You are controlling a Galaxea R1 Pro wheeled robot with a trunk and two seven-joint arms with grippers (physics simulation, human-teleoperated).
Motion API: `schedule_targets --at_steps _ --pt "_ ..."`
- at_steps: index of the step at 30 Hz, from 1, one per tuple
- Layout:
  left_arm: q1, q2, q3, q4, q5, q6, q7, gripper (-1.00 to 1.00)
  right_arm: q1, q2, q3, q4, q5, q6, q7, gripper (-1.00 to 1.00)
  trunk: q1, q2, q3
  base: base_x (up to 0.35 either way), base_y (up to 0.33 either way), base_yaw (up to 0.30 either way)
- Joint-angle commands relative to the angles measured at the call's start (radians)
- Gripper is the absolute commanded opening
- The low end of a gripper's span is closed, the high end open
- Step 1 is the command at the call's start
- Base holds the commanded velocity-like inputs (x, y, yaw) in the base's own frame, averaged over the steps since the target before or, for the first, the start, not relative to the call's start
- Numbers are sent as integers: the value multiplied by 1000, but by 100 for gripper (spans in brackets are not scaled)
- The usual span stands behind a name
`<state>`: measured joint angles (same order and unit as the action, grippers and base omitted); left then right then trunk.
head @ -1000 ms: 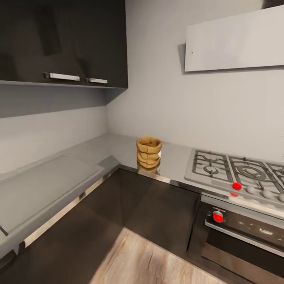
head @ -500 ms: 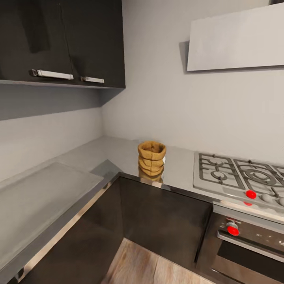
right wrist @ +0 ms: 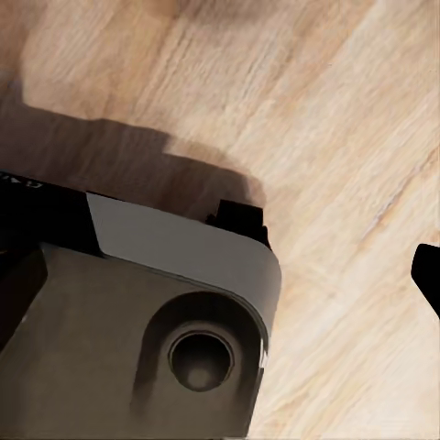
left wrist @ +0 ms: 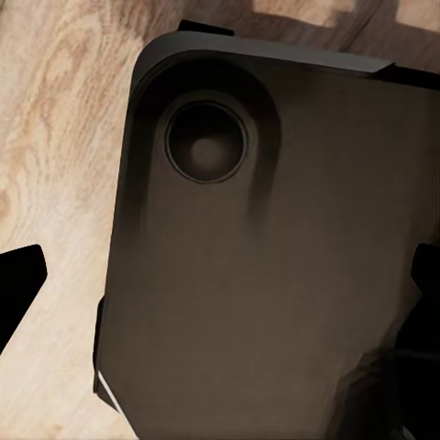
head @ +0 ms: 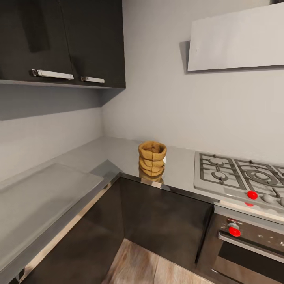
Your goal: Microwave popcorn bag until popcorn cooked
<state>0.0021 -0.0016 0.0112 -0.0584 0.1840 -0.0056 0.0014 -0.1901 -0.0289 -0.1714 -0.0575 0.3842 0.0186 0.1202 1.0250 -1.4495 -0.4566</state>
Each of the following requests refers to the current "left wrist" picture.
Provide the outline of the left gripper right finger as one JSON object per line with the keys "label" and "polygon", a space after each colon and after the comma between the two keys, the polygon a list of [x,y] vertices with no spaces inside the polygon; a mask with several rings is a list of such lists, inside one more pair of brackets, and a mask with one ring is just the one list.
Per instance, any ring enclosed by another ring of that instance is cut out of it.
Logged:
{"label": "left gripper right finger", "polygon": [[412,261],[411,275],[440,318],[440,247],[420,244]]}

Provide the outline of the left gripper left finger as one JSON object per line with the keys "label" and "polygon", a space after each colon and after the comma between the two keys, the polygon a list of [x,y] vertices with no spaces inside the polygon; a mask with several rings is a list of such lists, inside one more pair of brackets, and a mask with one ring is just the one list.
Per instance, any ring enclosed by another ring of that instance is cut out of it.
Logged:
{"label": "left gripper left finger", "polygon": [[0,354],[47,277],[38,244],[0,254]]}

